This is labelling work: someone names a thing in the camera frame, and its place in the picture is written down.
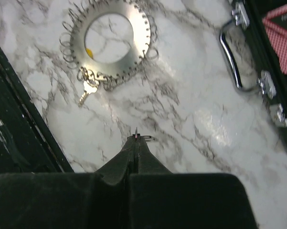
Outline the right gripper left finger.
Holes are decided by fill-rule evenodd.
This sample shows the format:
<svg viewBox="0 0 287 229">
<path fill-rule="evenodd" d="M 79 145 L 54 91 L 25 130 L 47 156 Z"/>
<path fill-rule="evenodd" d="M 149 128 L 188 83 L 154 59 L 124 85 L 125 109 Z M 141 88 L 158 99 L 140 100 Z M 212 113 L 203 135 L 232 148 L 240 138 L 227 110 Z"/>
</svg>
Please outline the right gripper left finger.
<svg viewBox="0 0 287 229">
<path fill-rule="evenodd" d="M 87 229 L 98 173 L 0 175 L 0 229 Z"/>
</svg>

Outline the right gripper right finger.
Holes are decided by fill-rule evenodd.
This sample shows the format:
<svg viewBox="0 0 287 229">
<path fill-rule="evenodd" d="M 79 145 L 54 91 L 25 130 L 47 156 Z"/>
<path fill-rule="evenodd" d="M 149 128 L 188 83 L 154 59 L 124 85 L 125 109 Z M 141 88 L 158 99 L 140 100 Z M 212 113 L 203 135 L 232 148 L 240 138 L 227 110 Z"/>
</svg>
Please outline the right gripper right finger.
<svg viewBox="0 0 287 229">
<path fill-rule="evenodd" d="M 256 229 L 242 182 L 227 173 L 143 172 L 150 154 L 145 139 L 135 143 L 136 172 L 129 177 L 131 229 Z"/>
</svg>

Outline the yellow tag key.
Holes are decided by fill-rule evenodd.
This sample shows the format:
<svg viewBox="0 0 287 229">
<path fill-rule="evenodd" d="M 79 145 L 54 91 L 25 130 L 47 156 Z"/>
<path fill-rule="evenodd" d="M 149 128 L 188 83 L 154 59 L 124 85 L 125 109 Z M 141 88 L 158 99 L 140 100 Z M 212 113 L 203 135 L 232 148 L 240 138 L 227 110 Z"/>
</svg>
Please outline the yellow tag key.
<svg viewBox="0 0 287 229">
<path fill-rule="evenodd" d="M 85 100 L 90 94 L 96 93 L 98 88 L 99 88 L 99 80 L 98 77 L 99 75 L 95 75 L 95 73 L 87 69 L 86 67 L 81 66 L 79 68 L 79 71 L 77 73 L 77 80 L 83 82 L 84 86 L 84 92 L 79 100 L 79 107 L 82 107 Z"/>
</svg>

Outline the metal keyring disc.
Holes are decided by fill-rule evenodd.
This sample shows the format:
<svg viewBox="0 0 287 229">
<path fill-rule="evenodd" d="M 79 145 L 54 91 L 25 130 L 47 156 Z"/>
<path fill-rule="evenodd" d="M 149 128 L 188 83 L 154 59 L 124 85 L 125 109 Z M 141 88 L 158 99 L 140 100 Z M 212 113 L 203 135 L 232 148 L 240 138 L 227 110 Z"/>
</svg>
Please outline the metal keyring disc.
<svg viewBox="0 0 287 229">
<path fill-rule="evenodd" d="M 84 0 L 67 13 L 61 52 L 79 80 L 111 91 L 158 55 L 154 18 L 137 0 Z"/>
</svg>

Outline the black white tag key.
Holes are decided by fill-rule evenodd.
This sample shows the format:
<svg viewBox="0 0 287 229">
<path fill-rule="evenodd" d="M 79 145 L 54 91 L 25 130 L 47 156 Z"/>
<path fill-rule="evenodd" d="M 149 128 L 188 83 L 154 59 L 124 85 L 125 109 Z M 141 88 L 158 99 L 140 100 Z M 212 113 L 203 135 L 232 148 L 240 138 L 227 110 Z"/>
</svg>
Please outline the black white tag key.
<svg viewBox="0 0 287 229">
<path fill-rule="evenodd" d="M 138 139 L 141 139 L 143 138 L 146 142 L 153 142 L 153 141 L 156 141 L 156 137 L 153 137 L 151 135 L 141 135 L 138 133 L 138 128 L 136 127 L 135 129 L 135 133 L 134 133 L 134 138 L 135 140 L 137 141 Z"/>
</svg>

